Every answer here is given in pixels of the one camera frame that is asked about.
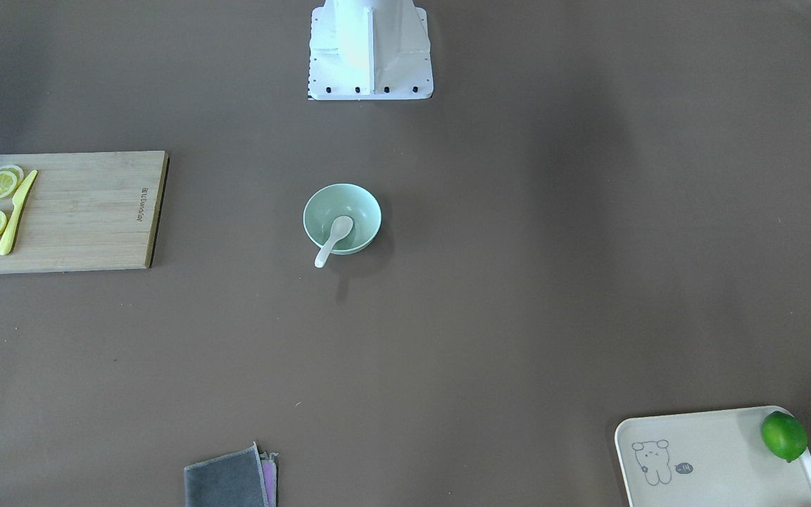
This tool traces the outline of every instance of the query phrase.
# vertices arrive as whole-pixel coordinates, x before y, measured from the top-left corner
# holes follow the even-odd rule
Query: green lime
[[[797,418],[780,411],[773,411],[762,421],[762,440],[773,455],[788,463],[799,458],[808,443]]]

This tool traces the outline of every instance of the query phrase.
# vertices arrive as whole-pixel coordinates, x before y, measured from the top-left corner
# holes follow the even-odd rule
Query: bear drawing
[[[637,465],[646,475],[646,481],[652,487],[669,484],[672,481],[672,469],[669,468],[669,441],[660,440],[658,442],[634,442],[631,444],[634,449],[634,457],[637,458]]]

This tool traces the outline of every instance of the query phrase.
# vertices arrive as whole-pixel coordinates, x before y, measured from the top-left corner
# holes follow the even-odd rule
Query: spoon
[[[337,216],[331,224],[331,237],[327,238],[327,242],[318,251],[318,257],[315,257],[315,267],[322,268],[327,262],[327,257],[331,254],[332,248],[342,238],[347,237],[352,231],[352,219],[348,216]]]

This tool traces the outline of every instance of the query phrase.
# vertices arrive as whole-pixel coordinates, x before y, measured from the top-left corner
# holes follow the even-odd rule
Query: gray cloth
[[[187,507],[268,507],[258,447],[184,468]]]

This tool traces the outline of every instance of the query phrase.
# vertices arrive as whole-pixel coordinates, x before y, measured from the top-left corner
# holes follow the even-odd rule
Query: bowl
[[[331,237],[337,216],[352,218],[352,232],[334,245],[331,254],[348,256],[365,248],[380,230],[380,205],[366,189],[351,183],[336,183],[318,190],[306,202],[302,225],[318,247]]]

